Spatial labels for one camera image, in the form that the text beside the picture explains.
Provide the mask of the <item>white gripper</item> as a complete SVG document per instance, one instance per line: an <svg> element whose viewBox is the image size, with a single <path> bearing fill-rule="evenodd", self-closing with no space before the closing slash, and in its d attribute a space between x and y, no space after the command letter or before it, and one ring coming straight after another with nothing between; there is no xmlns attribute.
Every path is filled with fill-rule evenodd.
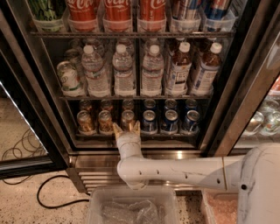
<svg viewBox="0 0 280 224"><path fill-rule="evenodd" d="M116 146L120 153L121 159L143 156L141 152L141 127L140 122L136 121L132 132L123 132L117 123L113 123Z"/></svg>

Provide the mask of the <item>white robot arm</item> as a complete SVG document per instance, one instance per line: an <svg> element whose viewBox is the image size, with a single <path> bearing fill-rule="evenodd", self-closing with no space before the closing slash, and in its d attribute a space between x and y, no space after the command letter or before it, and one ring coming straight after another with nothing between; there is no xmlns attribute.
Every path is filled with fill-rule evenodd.
<svg viewBox="0 0 280 224"><path fill-rule="evenodd" d="M279 143L259 144L241 156L159 160L143 156L138 122L131 131L117 124L113 130L121 157L117 173L129 188L163 180L237 193L237 224L279 224Z"/></svg>

